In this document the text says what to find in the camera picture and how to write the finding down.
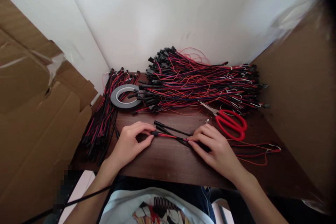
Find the wooden table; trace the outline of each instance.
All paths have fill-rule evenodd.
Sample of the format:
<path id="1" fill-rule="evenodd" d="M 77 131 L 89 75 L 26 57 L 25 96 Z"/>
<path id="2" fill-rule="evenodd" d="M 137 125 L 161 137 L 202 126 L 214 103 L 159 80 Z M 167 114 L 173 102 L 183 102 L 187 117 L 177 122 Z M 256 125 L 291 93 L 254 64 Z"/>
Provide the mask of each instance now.
<path id="1" fill-rule="evenodd" d="M 182 108 L 176 112 L 193 114 L 194 110 Z M 138 113 L 131 115 L 130 112 L 118 113 L 117 128 L 119 131 L 126 126 L 137 121 L 153 124 L 157 120 L 165 125 L 180 129 L 187 133 L 193 133 L 200 125 L 209 119 L 209 124 L 217 124 L 212 114 L 206 109 L 193 116 L 184 116 L 174 112 L 164 112 L 158 115 L 150 113 Z M 321 198 L 321 194 L 311 183 L 302 168 L 286 149 L 283 142 L 277 136 L 272 127 L 264 119 L 259 111 L 253 111 L 247 119 L 248 128 L 245 142 L 275 142 L 281 147 L 282 152 L 272 153 L 267 156 L 266 166 L 257 166 L 245 161 L 241 161 L 244 167 L 258 179 L 259 183 L 269 195 L 284 196 L 291 198 L 316 200 Z M 115 135 L 112 138 L 106 157 L 113 151 L 117 142 Z M 71 163 L 73 169 L 86 169 L 98 171 L 99 166 L 91 162 L 82 162 L 85 151 L 79 147 Z M 253 160 L 263 163 L 262 158 Z M 120 174 L 179 182 L 186 184 L 196 184 L 202 186 L 234 189 L 233 184 L 219 175 L 208 166 L 192 149 L 180 144 L 172 138 L 155 137 L 152 144 L 140 153 L 131 163 L 125 166 Z"/>

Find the t-shirt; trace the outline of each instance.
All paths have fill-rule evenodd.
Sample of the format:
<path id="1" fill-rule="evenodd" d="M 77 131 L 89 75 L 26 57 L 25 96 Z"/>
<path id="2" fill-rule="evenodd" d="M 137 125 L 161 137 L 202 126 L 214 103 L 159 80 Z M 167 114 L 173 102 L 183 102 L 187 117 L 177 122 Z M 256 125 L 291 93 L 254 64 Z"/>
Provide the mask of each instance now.
<path id="1" fill-rule="evenodd" d="M 214 222 L 209 215 L 172 192 L 149 187 L 137 191 L 114 191 L 104 208 L 100 223 L 213 224 Z"/>

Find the bundle of cables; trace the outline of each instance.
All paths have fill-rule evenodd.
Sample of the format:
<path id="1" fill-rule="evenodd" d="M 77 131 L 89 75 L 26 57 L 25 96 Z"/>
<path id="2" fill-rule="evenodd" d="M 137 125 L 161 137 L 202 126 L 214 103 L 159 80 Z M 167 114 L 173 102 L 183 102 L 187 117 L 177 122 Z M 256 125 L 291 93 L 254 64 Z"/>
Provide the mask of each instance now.
<path id="1" fill-rule="evenodd" d="M 198 109 L 199 101 L 219 101 L 240 115 L 248 113 L 250 108 L 270 107 L 258 100 L 260 90 L 267 85 L 259 84 L 256 65 L 225 66 L 227 62 L 210 65 L 203 62 L 208 60 L 204 54 L 196 54 L 198 57 L 192 59 L 184 50 L 164 48 L 148 59 L 152 65 L 146 70 L 148 82 L 140 82 L 142 95 L 136 92 L 131 95 L 144 101 L 146 108 L 134 114 L 182 107 Z"/>
<path id="2" fill-rule="evenodd" d="M 97 153 L 102 151 L 98 160 L 98 165 L 100 165 L 105 159 L 107 148 L 110 145 L 113 132 L 115 132 L 116 137 L 119 138 L 119 131 L 116 128 L 118 110 L 111 103 L 111 93 L 115 88 L 121 85 L 137 83 L 140 72 L 138 71 L 136 74 L 130 75 L 128 74 L 128 70 L 124 71 L 123 68 L 117 72 L 112 68 L 108 75 L 109 80 L 105 86 L 102 101 L 91 121 L 89 122 L 81 141 L 82 144 L 87 148 L 87 158 L 91 159 L 92 162 L 95 162 Z M 127 93 L 123 93 L 119 99 L 124 99 L 126 95 Z M 108 137 L 111 125 L 112 131 L 111 135 Z"/>

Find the black tape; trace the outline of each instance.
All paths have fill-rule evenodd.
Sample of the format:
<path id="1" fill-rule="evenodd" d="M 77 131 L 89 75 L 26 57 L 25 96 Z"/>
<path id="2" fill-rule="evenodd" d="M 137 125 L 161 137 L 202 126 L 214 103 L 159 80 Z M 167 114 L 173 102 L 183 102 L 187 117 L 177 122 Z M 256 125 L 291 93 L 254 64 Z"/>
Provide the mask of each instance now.
<path id="1" fill-rule="evenodd" d="M 121 85 L 117 87 L 115 90 L 113 90 L 111 97 L 110 97 L 111 102 L 113 103 L 114 106 L 116 106 L 119 109 L 131 110 L 137 107 L 140 103 L 142 103 L 142 101 L 134 100 L 129 103 L 124 103 L 124 102 L 119 101 L 118 97 L 125 92 L 133 92 L 133 91 L 140 92 L 139 87 L 136 85 L 131 85 L 131 84 Z"/>

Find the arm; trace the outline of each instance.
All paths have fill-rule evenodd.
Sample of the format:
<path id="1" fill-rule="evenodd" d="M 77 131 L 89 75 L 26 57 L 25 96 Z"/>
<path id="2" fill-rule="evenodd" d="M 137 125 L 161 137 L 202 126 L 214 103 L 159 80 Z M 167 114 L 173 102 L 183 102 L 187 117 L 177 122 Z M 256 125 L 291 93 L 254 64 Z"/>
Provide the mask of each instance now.
<path id="1" fill-rule="evenodd" d="M 257 179 L 239 162 L 227 139 L 218 130 L 205 124 L 188 140 L 208 165 L 235 185 L 256 223 L 287 223 L 266 196 Z M 195 141 L 201 141 L 212 151 L 205 152 Z"/>
<path id="2" fill-rule="evenodd" d="M 154 136 L 150 132 L 154 130 L 155 127 L 153 125 L 144 122 L 136 122 L 130 126 L 125 126 L 112 154 L 102 163 L 96 178 L 84 196 L 110 186 L 119 170 L 151 144 Z M 141 143 L 138 143 L 135 139 L 139 133 L 148 136 Z M 108 191 L 79 202 L 66 219 L 65 224 L 96 223 L 107 195 Z"/>

